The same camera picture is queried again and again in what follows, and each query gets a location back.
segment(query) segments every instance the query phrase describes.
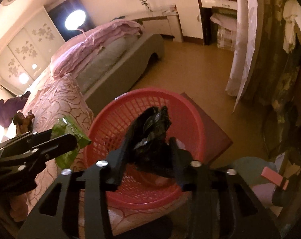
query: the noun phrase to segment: desk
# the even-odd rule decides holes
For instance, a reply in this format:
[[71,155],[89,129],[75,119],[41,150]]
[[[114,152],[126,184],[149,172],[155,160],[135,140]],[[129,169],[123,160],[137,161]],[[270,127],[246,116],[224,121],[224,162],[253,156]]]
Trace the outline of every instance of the desk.
[[179,17],[177,12],[140,12],[125,16],[126,20],[141,23],[147,32],[174,36],[174,41],[183,42]]

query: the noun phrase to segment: green package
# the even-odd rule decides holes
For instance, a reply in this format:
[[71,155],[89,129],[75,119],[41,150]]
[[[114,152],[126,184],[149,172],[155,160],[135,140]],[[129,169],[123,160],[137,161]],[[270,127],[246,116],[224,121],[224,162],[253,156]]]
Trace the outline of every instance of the green package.
[[62,170],[70,168],[80,149],[91,143],[91,140],[87,135],[84,134],[81,128],[78,127],[71,116],[64,116],[63,118],[57,120],[57,123],[52,128],[51,139],[65,134],[72,134],[76,137],[77,147],[73,151],[67,152],[66,154],[55,158],[57,166]]

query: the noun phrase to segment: white garment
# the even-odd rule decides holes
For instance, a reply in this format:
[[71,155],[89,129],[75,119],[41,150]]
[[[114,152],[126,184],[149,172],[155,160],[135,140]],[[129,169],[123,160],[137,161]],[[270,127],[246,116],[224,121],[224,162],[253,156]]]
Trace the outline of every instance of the white garment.
[[285,3],[283,10],[283,18],[286,20],[285,23],[285,36],[283,42],[283,49],[286,53],[290,53],[295,48],[295,18],[297,15],[297,5],[296,0],[289,0]]

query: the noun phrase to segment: metal bolt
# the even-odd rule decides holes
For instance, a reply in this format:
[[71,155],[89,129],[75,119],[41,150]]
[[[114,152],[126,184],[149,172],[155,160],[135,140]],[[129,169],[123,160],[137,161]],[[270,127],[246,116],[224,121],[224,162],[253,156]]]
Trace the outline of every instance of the metal bolt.
[[26,167],[26,166],[25,166],[24,164],[21,165],[21,166],[18,168],[18,171],[19,171],[19,172],[22,171],[25,167]]
[[227,174],[228,174],[228,175],[236,175],[237,172],[236,172],[235,169],[228,169],[228,170],[227,170]]
[[64,169],[63,171],[61,171],[62,175],[70,175],[72,173],[71,169]]
[[108,162],[105,161],[105,160],[102,160],[102,161],[98,161],[98,162],[96,163],[96,165],[97,165],[98,167],[104,167],[104,166],[108,165]]
[[202,163],[199,162],[199,161],[192,161],[190,164],[191,164],[192,167],[200,167],[200,166],[202,166]]

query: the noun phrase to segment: laundry basket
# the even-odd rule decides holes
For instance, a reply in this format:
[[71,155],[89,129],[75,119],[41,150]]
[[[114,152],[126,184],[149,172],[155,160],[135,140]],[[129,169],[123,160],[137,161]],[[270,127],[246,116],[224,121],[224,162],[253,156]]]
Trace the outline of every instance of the laundry basket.
[[[129,125],[144,110],[164,105],[168,108],[172,122],[167,131],[167,140],[172,136],[176,137],[194,159],[203,162],[204,126],[196,108],[179,94],[157,88],[144,88],[116,98],[95,118],[89,130],[92,143],[84,151],[86,167],[105,159],[109,151],[119,148]],[[146,210],[162,207],[181,196],[182,191],[173,180],[167,186],[158,187],[149,182],[147,177],[150,176],[128,164],[121,186],[116,192],[107,192],[108,204]]]

